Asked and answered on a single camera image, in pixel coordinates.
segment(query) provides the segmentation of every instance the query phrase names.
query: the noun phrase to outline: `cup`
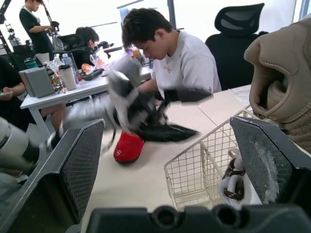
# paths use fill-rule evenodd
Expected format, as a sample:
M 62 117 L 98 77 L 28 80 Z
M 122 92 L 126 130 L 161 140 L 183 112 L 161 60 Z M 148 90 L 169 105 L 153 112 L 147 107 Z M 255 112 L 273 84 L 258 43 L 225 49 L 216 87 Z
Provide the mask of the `cup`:
M 72 67 L 70 65 L 60 66 L 59 73 L 68 91 L 77 88 L 77 83 L 73 74 Z

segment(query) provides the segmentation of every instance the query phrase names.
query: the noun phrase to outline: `beige shoe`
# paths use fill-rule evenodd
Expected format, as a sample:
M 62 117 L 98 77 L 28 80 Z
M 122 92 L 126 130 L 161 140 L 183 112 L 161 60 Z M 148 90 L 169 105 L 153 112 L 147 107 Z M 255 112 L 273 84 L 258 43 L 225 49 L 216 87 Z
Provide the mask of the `beige shoe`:
M 244 58 L 255 68 L 254 111 L 311 152 L 311 18 L 259 37 Z

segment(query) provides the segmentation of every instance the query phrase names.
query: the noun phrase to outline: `table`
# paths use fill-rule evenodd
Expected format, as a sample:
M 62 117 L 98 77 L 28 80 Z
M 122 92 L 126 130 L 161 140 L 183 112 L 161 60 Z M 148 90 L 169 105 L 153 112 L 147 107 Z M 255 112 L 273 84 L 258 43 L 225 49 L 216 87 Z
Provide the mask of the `table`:
M 143 67 L 140 72 L 141 80 L 151 78 L 152 69 L 149 67 Z M 42 136 L 49 137 L 50 131 L 48 130 L 39 109 L 50 107 L 59 103 L 66 103 L 72 100 L 78 100 L 87 96 L 104 92 L 108 90 L 109 81 L 108 77 L 97 77 L 92 81 L 81 81 L 77 88 L 66 93 L 61 92 L 60 94 L 49 95 L 42 98 L 31 97 L 27 95 L 21 105 L 21 109 L 29 108 Z
M 200 104 L 172 104 L 167 110 L 169 120 L 201 134 L 182 143 L 148 142 L 140 158 L 130 166 L 120 166 L 114 161 L 113 151 L 119 133 L 114 146 L 101 157 L 81 232 L 85 232 L 95 208 L 147 207 L 153 211 L 161 205 L 172 205 L 164 173 L 165 164 L 243 109 L 244 105 L 236 97 L 238 94 L 239 91 L 227 90 L 216 93 L 213 99 Z M 110 139 L 110 133 L 105 132 L 103 141 Z

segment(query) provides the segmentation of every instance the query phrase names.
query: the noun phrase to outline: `table leg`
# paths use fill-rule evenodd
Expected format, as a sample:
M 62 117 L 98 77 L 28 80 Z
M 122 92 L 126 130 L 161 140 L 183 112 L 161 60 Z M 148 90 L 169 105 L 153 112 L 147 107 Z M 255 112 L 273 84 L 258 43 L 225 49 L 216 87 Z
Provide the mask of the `table leg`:
M 51 135 L 47 125 L 45 124 L 40 112 L 38 109 L 32 109 L 29 108 L 29 111 L 31 113 L 31 115 L 33 115 L 33 118 L 35 120 L 35 123 L 37 124 L 37 126 L 39 127 L 39 130 L 41 131 L 42 135 L 44 137 L 49 137 Z

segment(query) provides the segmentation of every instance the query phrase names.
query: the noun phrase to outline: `black hair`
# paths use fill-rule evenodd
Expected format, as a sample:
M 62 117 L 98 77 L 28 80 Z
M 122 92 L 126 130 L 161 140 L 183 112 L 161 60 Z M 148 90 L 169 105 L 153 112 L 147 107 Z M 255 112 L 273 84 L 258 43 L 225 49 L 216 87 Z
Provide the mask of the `black hair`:
M 93 42 L 99 41 L 98 34 L 94 31 L 94 29 L 90 27 L 81 27 L 77 28 L 76 34 L 81 37 L 84 42 L 84 46 L 88 46 L 88 42 L 92 40 Z
M 122 40 L 125 48 L 136 41 L 155 41 L 155 33 L 164 29 L 168 33 L 173 30 L 169 21 L 154 9 L 133 9 L 124 19 L 122 27 Z
M 37 1 L 39 2 L 40 4 L 43 4 L 43 0 L 31 0 L 31 1 Z

